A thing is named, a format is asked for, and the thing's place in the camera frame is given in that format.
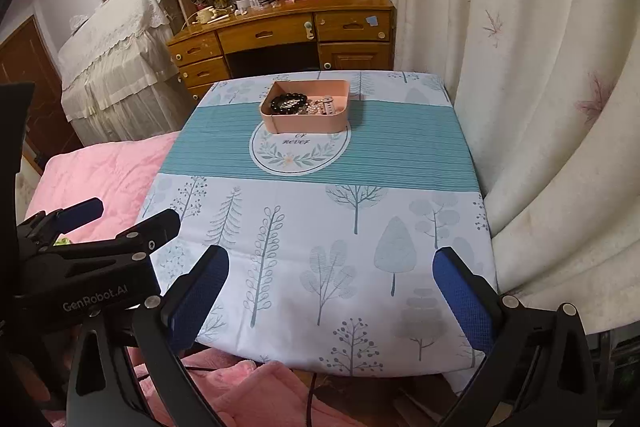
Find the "pink quilt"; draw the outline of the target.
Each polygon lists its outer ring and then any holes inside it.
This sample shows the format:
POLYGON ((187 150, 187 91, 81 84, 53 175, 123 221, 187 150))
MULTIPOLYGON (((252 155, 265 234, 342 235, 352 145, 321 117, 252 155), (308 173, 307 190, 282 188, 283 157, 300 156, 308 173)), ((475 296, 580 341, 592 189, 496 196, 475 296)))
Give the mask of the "pink quilt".
POLYGON ((103 202, 101 218, 64 236, 73 243, 112 239, 170 206, 169 183, 156 176, 177 138, 176 132, 170 132, 141 141, 90 145, 53 157, 26 216, 97 197, 103 202))

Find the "green crumpled wrapper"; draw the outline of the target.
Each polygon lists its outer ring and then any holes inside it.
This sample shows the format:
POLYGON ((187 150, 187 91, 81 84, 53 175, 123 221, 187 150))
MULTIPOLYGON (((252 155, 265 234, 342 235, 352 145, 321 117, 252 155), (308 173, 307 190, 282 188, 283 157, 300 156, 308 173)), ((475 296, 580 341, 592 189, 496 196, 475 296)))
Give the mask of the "green crumpled wrapper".
POLYGON ((72 241, 66 236, 60 236, 54 242, 54 246, 67 246, 70 245, 72 241))

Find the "pink plastic jewelry tray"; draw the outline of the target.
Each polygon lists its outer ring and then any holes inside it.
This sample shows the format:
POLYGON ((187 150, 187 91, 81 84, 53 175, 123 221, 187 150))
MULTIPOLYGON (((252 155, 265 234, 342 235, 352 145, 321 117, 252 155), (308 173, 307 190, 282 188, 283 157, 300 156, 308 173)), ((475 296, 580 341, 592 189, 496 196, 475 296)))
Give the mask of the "pink plastic jewelry tray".
POLYGON ((338 133, 347 128, 347 80, 273 81, 259 114, 272 134, 338 133))

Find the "pink fleece clothing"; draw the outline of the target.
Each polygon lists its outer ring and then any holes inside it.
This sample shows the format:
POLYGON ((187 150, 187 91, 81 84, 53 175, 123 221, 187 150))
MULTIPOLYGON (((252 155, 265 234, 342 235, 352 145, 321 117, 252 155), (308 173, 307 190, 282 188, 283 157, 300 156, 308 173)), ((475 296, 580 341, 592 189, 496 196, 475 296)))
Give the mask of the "pink fleece clothing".
POLYGON ((357 426, 359 421, 309 395, 278 361, 258 365, 215 348, 181 360, 227 426, 357 426))

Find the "white floral curtain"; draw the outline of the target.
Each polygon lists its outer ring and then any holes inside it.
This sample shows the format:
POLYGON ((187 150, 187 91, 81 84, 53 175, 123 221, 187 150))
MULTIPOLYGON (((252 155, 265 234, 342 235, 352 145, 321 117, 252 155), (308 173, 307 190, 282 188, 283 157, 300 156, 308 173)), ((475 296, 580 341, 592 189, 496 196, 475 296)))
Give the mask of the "white floral curtain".
POLYGON ((639 318, 639 0, 392 0, 395 65, 439 75, 484 196, 497 281, 639 318))

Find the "tree print tablecloth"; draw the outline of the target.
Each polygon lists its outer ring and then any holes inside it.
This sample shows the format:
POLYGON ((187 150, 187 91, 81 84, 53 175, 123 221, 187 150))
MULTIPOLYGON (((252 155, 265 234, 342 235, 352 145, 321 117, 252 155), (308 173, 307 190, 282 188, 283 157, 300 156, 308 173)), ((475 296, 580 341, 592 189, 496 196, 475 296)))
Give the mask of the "tree print tablecloth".
POLYGON ((315 72, 349 83, 347 128, 273 134, 271 76, 208 88, 140 209, 178 213, 152 262, 160 286, 209 245, 227 282, 198 340, 258 362, 343 376, 477 367, 432 274, 454 248, 495 280, 472 158, 442 80, 424 72, 315 72))

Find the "white lace cover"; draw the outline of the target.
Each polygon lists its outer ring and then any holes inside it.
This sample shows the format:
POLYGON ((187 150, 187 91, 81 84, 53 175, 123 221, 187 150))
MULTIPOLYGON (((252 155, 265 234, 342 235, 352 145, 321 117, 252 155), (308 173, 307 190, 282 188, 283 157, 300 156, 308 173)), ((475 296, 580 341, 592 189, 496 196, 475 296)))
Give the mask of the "white lace cover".
POLYGON ((167 45, 183 22, 178 0, 104 0, 70 18, 58 51, 61 105, 82 145, 183 127, 193 102, 167 45))

